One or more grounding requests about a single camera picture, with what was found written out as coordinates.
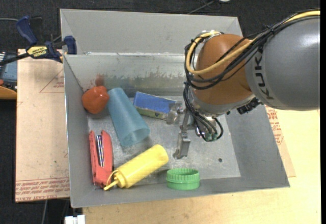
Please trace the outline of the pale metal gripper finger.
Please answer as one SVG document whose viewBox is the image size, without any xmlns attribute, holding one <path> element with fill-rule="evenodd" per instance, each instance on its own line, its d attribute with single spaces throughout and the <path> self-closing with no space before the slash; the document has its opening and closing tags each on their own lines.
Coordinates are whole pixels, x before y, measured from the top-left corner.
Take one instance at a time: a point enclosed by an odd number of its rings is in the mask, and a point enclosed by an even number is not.
<svg viewBox="0 0 326 224">
<path fill-rule="evenodd" d="M 171 108 L 167 115 L 167 124 L 179 124 L 180 116 L 183 114 L 182 108 Z"/>
<path fill-rule="evenodd" d="M 191 140 L 188 138 L 187 133 L 180 132 L 178 134 L 177 148 L 174 153 L 175 159 L 182 159 L 188 156 L 188 150 Z"/>
</svg>

